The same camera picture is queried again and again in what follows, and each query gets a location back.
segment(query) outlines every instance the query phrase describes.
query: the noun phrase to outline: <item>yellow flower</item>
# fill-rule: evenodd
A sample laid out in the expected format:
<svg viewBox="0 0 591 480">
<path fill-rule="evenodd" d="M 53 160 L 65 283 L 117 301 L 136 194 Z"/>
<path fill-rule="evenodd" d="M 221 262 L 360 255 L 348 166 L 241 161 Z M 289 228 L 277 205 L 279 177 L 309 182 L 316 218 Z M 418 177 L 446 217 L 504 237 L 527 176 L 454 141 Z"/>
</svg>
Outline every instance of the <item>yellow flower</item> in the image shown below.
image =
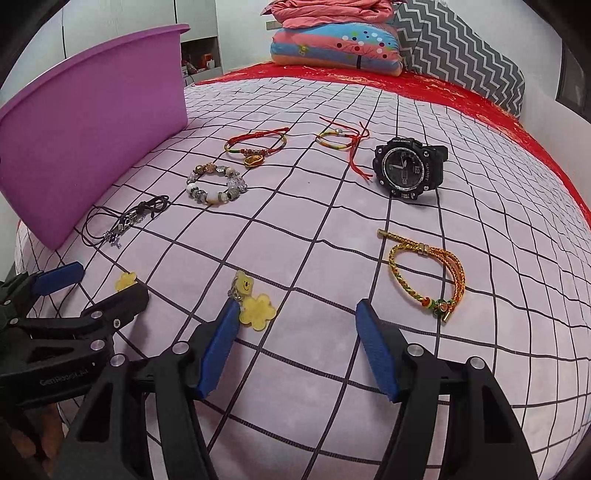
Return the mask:
<svg viewBox="0 0 591 480">
<path fill-rule="evenodd" d="M 257 332 L 264 330 L 267 320 L 272 320 L 277 315 L 277 310 L 271 305 L 268 295 L 261 293 L 257 298 L 247 297 L 242 302 L 240 322 L 244 325 L 252 325 Z"/>
<path fill-rule="evenodd" d="M 138 276 L 135 274 L 135 272 L 130 272 L 130 273 L 123 272 L 121 274 L 119 280 L 117 280 L 115 282 L 115 290 L 121 291 L 121 290 L 126 289 L 127 287 L 132 286 L 133 284 L 137 283 L 135 281 L 136 278 L 138 278 Z"/>
<path fill-rule="evenodd" d="M 251 295 L 254 282 L 254 279 L 248 277 L 242 270 L 236 272 L 236 282 L 234 285 L 242 297 L 249 297 Z"/>
</svg>

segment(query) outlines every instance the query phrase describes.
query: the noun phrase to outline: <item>red string bracelet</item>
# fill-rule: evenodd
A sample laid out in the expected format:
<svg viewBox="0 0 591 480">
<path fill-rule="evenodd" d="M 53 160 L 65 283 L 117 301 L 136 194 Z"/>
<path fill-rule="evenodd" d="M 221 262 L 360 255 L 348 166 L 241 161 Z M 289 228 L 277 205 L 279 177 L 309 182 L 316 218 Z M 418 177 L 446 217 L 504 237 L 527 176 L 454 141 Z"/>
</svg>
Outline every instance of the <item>red string bracelet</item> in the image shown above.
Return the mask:
<svg viewBox="0 0 591 480">
<path fill-rule="evenodd" d="M 369 138 L 369 130 L 367 128 L 365 128 L 363 126 L 363 123 L 361 123 L 361 122 L 359 122 L 359 125 L 361 126 L 362 130 L 359 131 L 355 127 L 351 127 L 350 125 L 340 124 L 338 122 L 335 122 L 334 120 L 328 120 L 327 118 L 324 118 L 322 116 L 320 117 L 320 119 L 324 120 L 325 122 L 328 122 L 329 125 L 336 125 L 337 127 L 346 128 L 350 132 L 354 132 L 352 134 L 349 134 L 349 133 L 343 133 L 343 132 L 339 132 L 339 131 L 334 131 L 334 132 L 329 131 L 329 132 L 325 132 L 324 134 L 316 135 L 316 140 L 319 143 L 321 143 L 321 145 L 324 145 L 324 146 L 330 147 L 330 148 L 335 148 L 336 150 L 344 150 L 345 148 L 349 148 L 349 165 L 351 166 L 351 170 L 353 170 L 355 173 L 357 173 L 358 175 L 363 177 L 365 180 L 369 181 L 369 179 L 371 177 L 373 177 L 373 175 L 371 175 L 369 173 L 365 173 L 363 170 L 361 170 L 355 164 L 355 161 L 354 161 L 355 154 L 357 153 L 357 149 L 359 148 L 359 144 L 361 143 L 361 141 L 363 139 Z M 337 135 L 338 137 L 350 138 L 351 142 L 346 145 L 338 145 L 338 146 L 331 145 L 328 142 L 322 140 L 322 138 L 327 135 Z"/>
<path fill-rule="evenodd" d="M 284 127 L 278 128 L 277 130 L 265 130 L 262 132 L 255 132 L 253 134 L 238 135 L 237 137 L 232 137 L 226 142 L 226 145 L 224 145 L 224 150 L 226 150 L 228 153 L 241 153 L 244 155 L 244 166 L 246 168 L 258 167 L 265 161 L 265 157 L 279 152 L 279 150 L 287 145 L 287 137 L 285 134 L 289 130 L 289 127 Z M 281 145 L 277 148 L 261 148 L 258 150 L 253 150 L 251 148 L 232 150 L 232 147 L 236 144 L 239 144 L 240 142 L 251 140 L 253 138 L 268 137 L 269 135 L 279 135 L 280 141 L 282 142 Z"/>
</svg>

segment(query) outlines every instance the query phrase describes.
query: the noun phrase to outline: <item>zigzag pattern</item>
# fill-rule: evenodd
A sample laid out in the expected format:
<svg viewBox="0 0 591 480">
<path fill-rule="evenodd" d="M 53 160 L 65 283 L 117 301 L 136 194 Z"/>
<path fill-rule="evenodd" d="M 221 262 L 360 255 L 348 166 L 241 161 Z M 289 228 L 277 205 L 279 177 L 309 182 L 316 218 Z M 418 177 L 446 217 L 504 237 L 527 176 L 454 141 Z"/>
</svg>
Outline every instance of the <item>zigzag pattern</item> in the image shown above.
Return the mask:
<svg viewBox="0 0 591 480">
<path fill-rule="evenodd" d="M 447 5 L 408 0 L 398 8 L 394 27 L 407 69 L 467 88 L 519 118 L 525 93 L 519 67 Z"/>
</svg>

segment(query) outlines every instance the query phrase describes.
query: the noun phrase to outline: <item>bed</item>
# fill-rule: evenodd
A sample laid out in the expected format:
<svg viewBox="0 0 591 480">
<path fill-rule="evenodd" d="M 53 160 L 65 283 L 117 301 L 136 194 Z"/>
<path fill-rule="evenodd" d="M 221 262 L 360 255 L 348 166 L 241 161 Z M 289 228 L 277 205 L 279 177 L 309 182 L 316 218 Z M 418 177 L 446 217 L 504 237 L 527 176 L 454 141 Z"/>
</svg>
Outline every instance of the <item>bed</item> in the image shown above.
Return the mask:
<svg viewBox="0 0 591 480">
<path fill-rule="evenodd" d="M 355 305 L 369 298 L 407 341 L 445 359 L 483 358 L 540 478 L 552 478 L 590 421 L 591 215 L 515 118 L 413 73 L 394 79 L 270 64 L 189 86 L 185 98 L 188 126 L 96 202 L 123 211 L 153 196 L 173 201 L 127 232 L 121 249 L 85 246 L 82 220 L 55 251 L 20 224 L 18 271 L 73 261 L 86 270 L 79 286 L 40 301 L 34 314 L 77 316 L 113 294 L 122 273 L 135 272 L 150 304 L 115 336 L 115 347 L 131 359 L 154 356 L 213 320 L 244 270 L 279 314 L 264 331 L 241 328 L 218 389 L 195 405 L 220 480 L 371 480 L 398 407 L 377 388 L 356 334 Z M 368 172 L 374 148 L 395 135 L 447 146 L 443 185 L 412 204 L 392 200 L 349 168 L 347 152 L 315 143 L 326 126 L 320 116 L 367 125 L 371 136 L 355 161 Z M 286 148 L 260 167 L 245 171 L 239 155 L 224 151 L 230 137 L 283 126 L 291 127 Z M 189 198 L 186 177 L 208 161 L 237 169 L 249 191 L 218 207 Z M 387 264 L 393 244 L 377 229 L 460 258 L 467 289 L 448 324 L 405 296 Z M 419 292 L 451 293 L 433 260 L 404 254 L 400 269 Z M 62 404 L 67 421 L 80 400 Z M 426 479 L 439 474 L 448 409 L 441 397 Z M 152 397 L 147 417 L 161 480 Z"/>
</svg>

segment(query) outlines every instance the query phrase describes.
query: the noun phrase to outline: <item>wall switch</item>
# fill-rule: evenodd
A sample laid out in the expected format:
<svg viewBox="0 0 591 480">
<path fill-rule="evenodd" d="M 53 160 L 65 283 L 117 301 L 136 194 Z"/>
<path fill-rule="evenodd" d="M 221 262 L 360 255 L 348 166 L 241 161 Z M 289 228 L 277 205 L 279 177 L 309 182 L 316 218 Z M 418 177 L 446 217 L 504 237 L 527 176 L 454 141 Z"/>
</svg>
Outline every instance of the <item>wall switch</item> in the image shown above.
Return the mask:
<svg viewBox="0 0 591 480">
<path fill-rule="evenodd" d="M 267 30 L 277 30 L 278 28 L 281 28 L 283 25 L 281 25 L 278 21 L 273 21 L 273 22 L 267 22 Z"/>
</svg>

